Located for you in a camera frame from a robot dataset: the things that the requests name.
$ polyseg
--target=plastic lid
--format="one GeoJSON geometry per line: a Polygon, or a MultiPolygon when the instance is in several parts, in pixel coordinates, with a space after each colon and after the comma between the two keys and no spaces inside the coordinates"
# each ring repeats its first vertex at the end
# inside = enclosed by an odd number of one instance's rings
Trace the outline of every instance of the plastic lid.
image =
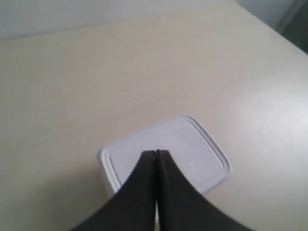
{"type": "Polygon", "coordinates": [[[200,193],[221,183],[231,166],[209,134],[193,118],[176,117],[103,148],[100,158],[114,192],[145,150],[169,150],[184,176],[200,193]]]}

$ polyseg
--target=container lid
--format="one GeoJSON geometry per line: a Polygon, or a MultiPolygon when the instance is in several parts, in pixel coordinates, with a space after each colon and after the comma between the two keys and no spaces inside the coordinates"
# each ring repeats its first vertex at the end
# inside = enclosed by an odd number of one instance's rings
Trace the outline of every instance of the container lid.
{"type": "Polygon", "coordinates": [[[138,131],[103,148],[99,161],[117,192],[145,150],[169,150],[187,180],[200,193],[221,183],[231,166],[221,149],[193,118],[181,116],[138,131]]]}

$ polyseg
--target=white wall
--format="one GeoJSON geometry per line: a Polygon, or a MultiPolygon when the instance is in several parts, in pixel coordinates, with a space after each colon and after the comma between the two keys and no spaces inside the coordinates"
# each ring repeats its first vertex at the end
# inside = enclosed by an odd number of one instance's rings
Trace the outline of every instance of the white wall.
{"type": "MultiPolygon", "coordinates": [[[[224,0],[0,0],[0,38],[200,8],[220,1],[224,0]]],[[[272,27],[293,1],[238,0],[272,27]]]]}

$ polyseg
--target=white plastic container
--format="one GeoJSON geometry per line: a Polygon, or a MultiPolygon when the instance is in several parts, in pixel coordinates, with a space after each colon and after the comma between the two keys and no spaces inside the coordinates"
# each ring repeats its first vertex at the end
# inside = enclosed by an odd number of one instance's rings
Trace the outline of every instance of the white plastic container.
{"type": "Polygon", "coordinates": [[[98,153],[106,189],[115,194],[145,150],[169,150],[179,169],[201,194],[223,182],[231,166],[218,145],[193,118],[179,116],[142,129],[98,153]]]}

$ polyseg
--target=table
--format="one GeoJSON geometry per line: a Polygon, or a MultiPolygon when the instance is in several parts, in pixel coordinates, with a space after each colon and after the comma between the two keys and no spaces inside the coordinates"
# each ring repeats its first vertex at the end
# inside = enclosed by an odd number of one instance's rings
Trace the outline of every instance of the table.
{"type": "Polygon", "coordinates": [[[235,3],[0,41],[0,227],[65,231],[107,200],[96,153],[195,117],[234,173],[205,195],[308,227],[308,57],[235,3]]]}

